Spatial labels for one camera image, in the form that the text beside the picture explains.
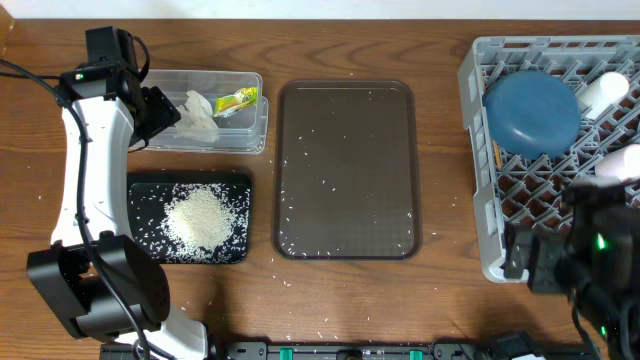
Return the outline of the cream paper cup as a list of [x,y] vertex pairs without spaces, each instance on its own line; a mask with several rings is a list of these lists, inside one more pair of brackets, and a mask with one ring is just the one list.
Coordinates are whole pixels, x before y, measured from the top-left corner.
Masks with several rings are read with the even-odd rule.
[[610,106],[618,103],[629,91],[629,80],[618,72],[606,72],[577,96],[582,115],[597,119]]

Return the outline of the dark blue plate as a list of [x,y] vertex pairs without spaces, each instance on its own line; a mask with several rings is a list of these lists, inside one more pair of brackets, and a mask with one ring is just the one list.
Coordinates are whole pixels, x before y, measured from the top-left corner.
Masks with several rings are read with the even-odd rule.
[[483,105],[492,139],[505,151],[530,160],[564,154],[581,127],[572,90],[544,72],[521,71],[501,78],[488,88]]

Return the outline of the yellow green snack wrapper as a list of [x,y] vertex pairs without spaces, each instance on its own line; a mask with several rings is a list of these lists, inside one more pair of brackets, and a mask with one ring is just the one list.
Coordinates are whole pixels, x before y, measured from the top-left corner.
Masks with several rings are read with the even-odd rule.
[[254,105],[259,95],[257,87],[241,88],[231,95],[218,98],[213,107],[213,118],[227,118]]

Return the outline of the white tissue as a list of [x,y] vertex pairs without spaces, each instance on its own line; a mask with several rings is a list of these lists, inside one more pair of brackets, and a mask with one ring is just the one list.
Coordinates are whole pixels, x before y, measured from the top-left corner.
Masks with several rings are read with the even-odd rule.
[[186,92],[187,100],[177,107],[181,119],[175,123],[176,136],[197,141],[215,142],[219,127],[213,118],[211,103],[195,90]]

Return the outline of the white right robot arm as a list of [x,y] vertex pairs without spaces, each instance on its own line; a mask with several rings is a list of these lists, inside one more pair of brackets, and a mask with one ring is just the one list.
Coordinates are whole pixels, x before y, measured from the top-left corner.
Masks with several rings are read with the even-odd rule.
[[507,233],[504,276],[527,278],[533,293],[563,294],[591,356],[598,348],[580,325],[584,318],[606,341],[614,359],[639,357],[639,210],[626,203],[636,180],[566,188],[571,229],[515,227]]

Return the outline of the wooden chopstick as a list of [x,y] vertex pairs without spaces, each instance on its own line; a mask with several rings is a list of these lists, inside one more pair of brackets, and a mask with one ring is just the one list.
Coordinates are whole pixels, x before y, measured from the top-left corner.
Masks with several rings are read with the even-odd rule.
[[501,158],[500,147],[495,140],[492,141],[492,146],[493,146],[493,154],[495,158],[495,165],[498,170],[501,170],[503,167],[503,162]]

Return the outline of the pink plastic cup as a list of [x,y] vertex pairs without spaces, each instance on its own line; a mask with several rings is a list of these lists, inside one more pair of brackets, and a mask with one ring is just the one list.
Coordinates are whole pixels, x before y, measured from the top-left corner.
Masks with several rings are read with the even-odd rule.
[[639,178],[639,144],[631,144],[607,154],[596,164],[595,174],[600,177],[616,178],[621,182]]

